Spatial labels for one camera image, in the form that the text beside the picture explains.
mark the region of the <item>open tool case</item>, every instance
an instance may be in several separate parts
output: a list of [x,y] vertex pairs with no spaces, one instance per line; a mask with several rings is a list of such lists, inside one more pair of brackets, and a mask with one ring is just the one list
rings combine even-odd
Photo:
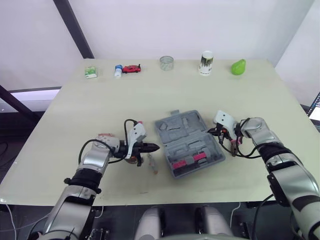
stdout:
[[196,110],[173,111],[170,117],[156,121],[155,128],[165,146],[164,154],[175,178],[225,160]]

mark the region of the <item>green pear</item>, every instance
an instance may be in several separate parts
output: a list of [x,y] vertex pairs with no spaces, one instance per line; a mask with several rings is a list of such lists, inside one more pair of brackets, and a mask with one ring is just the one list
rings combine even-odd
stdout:
[[246,60],[241,59],[240,61],[235,62],[231,66],[231,73],[233,75],[241,75],[246,70]]

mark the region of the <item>small green box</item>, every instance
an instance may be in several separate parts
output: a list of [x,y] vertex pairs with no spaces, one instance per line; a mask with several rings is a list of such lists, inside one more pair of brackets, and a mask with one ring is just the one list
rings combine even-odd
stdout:
[[93,79],[98,77],[98,71],[97,67],[95,66],[89,66],[84,71],[84,76],[86,79]]

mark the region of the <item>black pole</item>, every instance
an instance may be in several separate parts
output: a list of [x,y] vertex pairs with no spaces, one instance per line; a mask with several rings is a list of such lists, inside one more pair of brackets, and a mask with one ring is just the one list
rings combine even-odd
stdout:
[[23,116],[37,124],[40,120],[40,117],[23,105],[18,99],[16,99],[10,92],[8,92],[4,87],[0,85],[0,98],[4,100],[7,104],[21,113]]
[[58,9],[64,24],[69,30],[73,41],[78,47],[84,59],[94,59],[94,55],[87,43],[84,33],[82,32],[78,20],[68,0],[53,0]]

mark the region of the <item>white table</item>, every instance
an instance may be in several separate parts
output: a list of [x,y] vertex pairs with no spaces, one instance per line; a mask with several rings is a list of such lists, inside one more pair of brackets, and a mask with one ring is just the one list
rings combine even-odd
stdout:
[[[111,164],[101,180],[95,205],[142,205],[261,201],[271,193],[261,158],[232,158],[181,179],[171,176],[154,122],[170,111],[198,110],[213,127],[218,110],[236,120],[262,117],[286,147],[320,179],[320,135],[297,100],[266,60],[248,60],[241,76],[230,73],[231,60],[215,60],[210,76],[200,76],[198,61],[176,60],[174,70],[162,71],[156,60],[83,61],[66,83],[25,143],[0,185],[0,203],[53,206],[78,165],[83,143],[99,133],[124,139],[123,121],[141,120],[145,142],[159,144],[153,153],[159,173],[148,164]],[[141,64],[140,73],[113,77],[117,64]],[[84,78],[85,66],[97,66],[99,77]],[[244,139],[248,153],[253,144]]]

